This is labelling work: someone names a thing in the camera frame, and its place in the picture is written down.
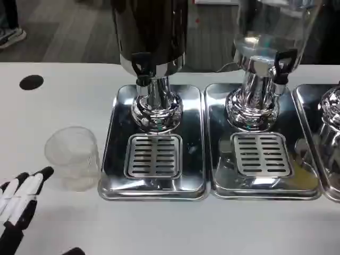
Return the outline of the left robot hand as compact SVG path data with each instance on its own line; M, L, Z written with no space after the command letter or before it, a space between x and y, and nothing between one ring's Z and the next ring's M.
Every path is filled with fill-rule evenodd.
M37 196L54 174L47 166L33 174L23 172L1 185L1 254L15 254L37 208Z

